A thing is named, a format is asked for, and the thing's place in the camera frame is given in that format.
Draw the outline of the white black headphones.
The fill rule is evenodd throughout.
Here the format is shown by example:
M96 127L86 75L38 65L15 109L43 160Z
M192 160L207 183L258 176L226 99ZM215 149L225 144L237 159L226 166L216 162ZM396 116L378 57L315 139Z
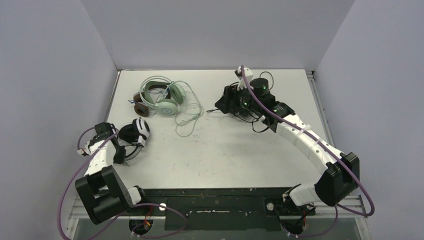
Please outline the white black headphones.
M122 126L118 134L118 143L123 147L124 152L121 164L126 165L143 150L150 133L149 124L141 117Z

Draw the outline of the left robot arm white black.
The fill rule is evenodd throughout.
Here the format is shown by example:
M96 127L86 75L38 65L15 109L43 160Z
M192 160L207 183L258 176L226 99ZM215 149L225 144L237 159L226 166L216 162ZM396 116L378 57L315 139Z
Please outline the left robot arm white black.
M145 214L150 202L144 190L138 185L127 188L114 168L126 156L118 130L108 122L99 123L93 129L96 135L77 149L89 161L86 172L74 184L88 217L98 225L130 209L137 215Z

